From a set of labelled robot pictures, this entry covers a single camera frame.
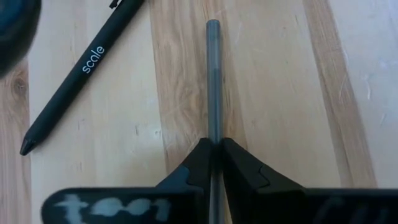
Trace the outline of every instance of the wooden table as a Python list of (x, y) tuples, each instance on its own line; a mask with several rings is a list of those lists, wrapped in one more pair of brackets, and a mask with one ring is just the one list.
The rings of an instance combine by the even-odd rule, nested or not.
[[(43, 1), (30, 123), (109, 3)], [(43, 200), (65, 187), (152, 186), (173, 171), (207, 132), (209, 19), (223, 30), (225, 136), (304, 186), (398, 187), (398, 2), (151, 0), (30, 155), (30, 173), (17, 156), (26, 87), (10, 98), (16, 77), (2, 81), (0, 222), (40, 223)]]

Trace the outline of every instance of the dark object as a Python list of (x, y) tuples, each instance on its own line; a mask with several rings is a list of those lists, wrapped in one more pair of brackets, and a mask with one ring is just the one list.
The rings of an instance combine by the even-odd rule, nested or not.
[[(208, 223), (214, 147), (201, 139), (157, 187), (57, 192), (42, 207), (43, 222)], [(223, 139), (221, 151), (234, 224), (398, 223), (398, 190), (306, 189), (232, 139)]]
[(122, 0), (25, 135), (25, 156), (44, 141), (79, 94), (97, 66), (137, 13), (144, 0)]
[[(207, 43), (207, 108), (208, 134), (215, 145), (223, 138), (223, 86), (221, 72), (221, 27), (217, 20), (206, 24)], [(222, 185), (221, 157), (215, 148), (212, 164), (210, 220), (211, 224), (224, 223), (224, 187)]]
[(0, 0), (0, 78), (29, 50), (41, 3), (41, 0)]

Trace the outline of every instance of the pen clip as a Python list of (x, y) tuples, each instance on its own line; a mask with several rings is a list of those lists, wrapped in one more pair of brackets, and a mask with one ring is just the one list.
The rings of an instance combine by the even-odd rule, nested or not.
[(111, 5), (109, 5), (109, 7), (111, 9), (114, 9), (115, 7), (118, 6), (118, 2), (119, 2), (119, 0), (112, 0)]

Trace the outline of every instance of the metal rod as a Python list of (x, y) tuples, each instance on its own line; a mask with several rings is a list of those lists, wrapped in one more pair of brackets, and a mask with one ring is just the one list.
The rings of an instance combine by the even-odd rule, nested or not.
[[(221, 73), (221, 27), (217, 20), (206, 25), (208, 135), (216, 146), (223, 138), (223, 92)], [(219, 152), (214, 153), (211, 174), (209, 223), (224, 223), (224, 185)]]

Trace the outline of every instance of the black round object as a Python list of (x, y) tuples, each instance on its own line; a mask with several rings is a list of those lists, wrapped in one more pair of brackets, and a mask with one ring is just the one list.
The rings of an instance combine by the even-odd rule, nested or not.
[(0, 0), (0, 78), (28, 52), (40, 8), (41, 0)]

